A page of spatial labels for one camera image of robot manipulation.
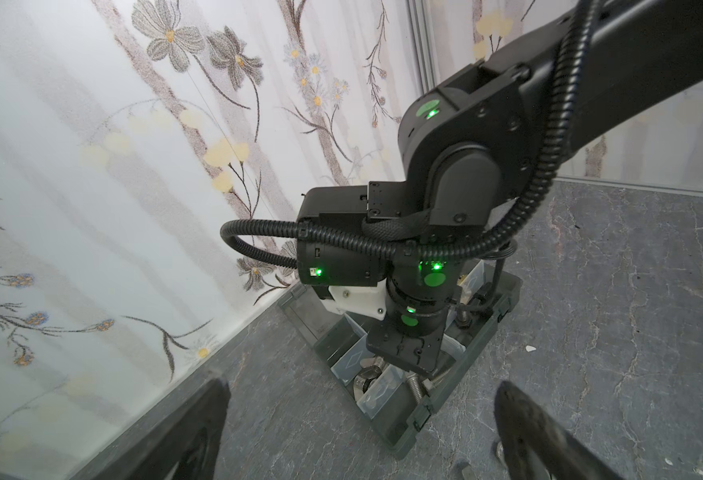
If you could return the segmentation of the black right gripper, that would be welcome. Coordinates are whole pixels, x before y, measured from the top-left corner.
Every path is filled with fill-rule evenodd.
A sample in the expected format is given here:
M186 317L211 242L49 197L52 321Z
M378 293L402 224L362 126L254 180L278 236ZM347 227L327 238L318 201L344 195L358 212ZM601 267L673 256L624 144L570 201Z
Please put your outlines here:
M387 311L369 332L367 348L425 376L437 367L463 269L461 260L419 255L423 240L435 231L429 220L429 211L407 199L403 182L317 187L304 198L299 226L325 227L353 236L353 242L343 248L305 236L297 247L300 280L322 299L330 297L330 286L375 287L385 281Z

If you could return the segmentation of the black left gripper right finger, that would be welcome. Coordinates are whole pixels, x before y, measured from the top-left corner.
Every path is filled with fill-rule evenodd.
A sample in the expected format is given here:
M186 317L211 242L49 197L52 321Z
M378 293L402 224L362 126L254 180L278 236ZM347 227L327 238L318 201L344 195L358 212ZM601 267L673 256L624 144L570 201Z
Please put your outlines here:
M499 384L493 414L511 479L621 479L513 382Z

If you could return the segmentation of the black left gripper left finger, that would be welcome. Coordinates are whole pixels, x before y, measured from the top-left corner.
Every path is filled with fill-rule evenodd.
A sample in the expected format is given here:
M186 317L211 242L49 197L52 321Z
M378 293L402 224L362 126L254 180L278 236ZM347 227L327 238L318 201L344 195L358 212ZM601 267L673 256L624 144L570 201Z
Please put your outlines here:
M220 378L206 381L97 479L212 479L231 391Z

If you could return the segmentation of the silver hex nut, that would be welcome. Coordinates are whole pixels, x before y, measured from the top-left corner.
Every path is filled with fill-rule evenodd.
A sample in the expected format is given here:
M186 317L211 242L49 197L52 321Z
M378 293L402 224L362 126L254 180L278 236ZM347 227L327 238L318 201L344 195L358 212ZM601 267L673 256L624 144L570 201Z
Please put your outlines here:
M505 461L505 449L503 449L503 442L497 440L493 442L493 456L497 459L497 462L507 469L507 461Z

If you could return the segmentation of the black hex bolt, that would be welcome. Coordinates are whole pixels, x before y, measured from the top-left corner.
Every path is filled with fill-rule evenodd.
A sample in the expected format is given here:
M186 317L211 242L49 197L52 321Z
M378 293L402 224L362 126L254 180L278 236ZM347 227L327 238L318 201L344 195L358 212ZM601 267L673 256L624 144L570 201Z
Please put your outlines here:
M477 320L477 311L473 305L457 304L455 306L455 325L461 330L468 330Z

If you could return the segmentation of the silver screw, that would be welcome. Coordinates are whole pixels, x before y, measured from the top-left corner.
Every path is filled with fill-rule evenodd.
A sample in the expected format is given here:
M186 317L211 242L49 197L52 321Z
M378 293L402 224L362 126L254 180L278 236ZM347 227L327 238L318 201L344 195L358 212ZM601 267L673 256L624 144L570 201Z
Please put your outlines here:
M373 365L363 368L353 380L353 397L359 402L367 393L367 390L381 377L383 368Z

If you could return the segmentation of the silver hex bolt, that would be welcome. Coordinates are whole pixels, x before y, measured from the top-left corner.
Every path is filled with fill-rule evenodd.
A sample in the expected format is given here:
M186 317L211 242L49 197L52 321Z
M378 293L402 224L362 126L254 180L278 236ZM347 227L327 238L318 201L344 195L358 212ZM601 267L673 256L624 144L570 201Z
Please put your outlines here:
M427 389L423 386L421 376L415 372L407 372L405 374L405 384L409 387L415 403L420 404L427 397Z

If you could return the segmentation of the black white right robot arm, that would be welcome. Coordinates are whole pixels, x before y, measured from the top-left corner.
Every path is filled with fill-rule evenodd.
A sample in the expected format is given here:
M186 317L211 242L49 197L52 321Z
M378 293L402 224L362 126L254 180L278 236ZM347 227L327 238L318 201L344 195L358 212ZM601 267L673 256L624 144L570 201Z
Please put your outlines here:
M703 1L579 2L407 110L405 180L305 195L301 282L333 299L381 287L367 350L432 374L463 266L511 256L563 162L701 80Z

